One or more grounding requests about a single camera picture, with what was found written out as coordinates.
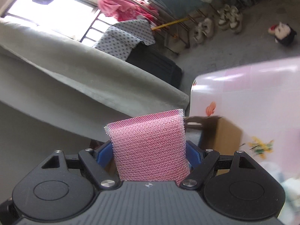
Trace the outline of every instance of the metal screw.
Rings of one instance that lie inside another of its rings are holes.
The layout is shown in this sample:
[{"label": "metal screw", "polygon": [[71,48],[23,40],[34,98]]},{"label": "metal screw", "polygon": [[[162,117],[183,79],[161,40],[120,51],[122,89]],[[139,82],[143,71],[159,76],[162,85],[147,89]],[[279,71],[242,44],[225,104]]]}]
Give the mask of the metal screw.
[{"label": "metal screw", "polygon": [[194,187],[197,185],[197,181],[193,179],[186,179],[182,181],[182,184],[186,187]]},{"label": "metal screw", "polygon": [[100,184],[103,187],[110,188],[115,185],[115,181],[113,181],[111,179],[106,179],[106,180],[103,180]]}]

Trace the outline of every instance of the pink sponge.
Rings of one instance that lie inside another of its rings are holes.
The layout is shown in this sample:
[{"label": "pink sponge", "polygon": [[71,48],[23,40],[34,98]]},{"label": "pink sponge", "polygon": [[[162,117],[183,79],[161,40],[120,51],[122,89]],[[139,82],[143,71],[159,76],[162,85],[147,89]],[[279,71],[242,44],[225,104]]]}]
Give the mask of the pink sponge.
[{"label": "pink sponge", "polygon": [[179,183],[189,174],[183,109],[108,124],[121,180]]}]

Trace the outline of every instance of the white cloth with black stars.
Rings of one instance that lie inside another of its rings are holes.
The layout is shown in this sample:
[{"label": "white cloth with black stars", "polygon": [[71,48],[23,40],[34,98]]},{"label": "white cloth with black stars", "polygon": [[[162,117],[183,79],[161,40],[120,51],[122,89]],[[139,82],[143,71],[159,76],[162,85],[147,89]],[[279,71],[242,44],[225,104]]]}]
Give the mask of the white cloth with black stars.
[{"label": "white cloth with black stars", "polygon": [[93,47],[126,61],[132,49],[140,42],[146,46],[155,43],[151,27],[145,19],[124,21],[110,26]]}]

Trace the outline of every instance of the concrete floor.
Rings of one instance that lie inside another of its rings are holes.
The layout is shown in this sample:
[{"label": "concrete floor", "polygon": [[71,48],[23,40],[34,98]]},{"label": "concrete floor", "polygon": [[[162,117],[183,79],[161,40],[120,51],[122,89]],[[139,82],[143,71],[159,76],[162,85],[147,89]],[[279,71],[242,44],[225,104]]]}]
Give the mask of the concrete floor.
[{"label": "concrete floor", "polygon": [[182,68],[180,90],[190,95],[196,76],[279,58],[300,55],[300,39],[290,47],[275,43],[267,30],[271,25],[288,23],[300,33],[300,0],[263,0],[243,11],[243,30],[240,34],[216,28],[215,36],[201,45],[192,45],[179,57],[173,58]]}]

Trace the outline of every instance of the window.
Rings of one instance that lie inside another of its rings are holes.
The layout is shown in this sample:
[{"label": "window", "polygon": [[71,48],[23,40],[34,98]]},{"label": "window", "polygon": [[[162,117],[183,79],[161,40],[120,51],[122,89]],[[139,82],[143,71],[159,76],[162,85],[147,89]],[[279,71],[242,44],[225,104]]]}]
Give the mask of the window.
[{"label": "window", "polygon": [[115,18],[101,14],[95,5],[81,0],[54,0],[48,5],[16,0],[4,18],[88,46],[93,46],[111,25],[117,23]]}]

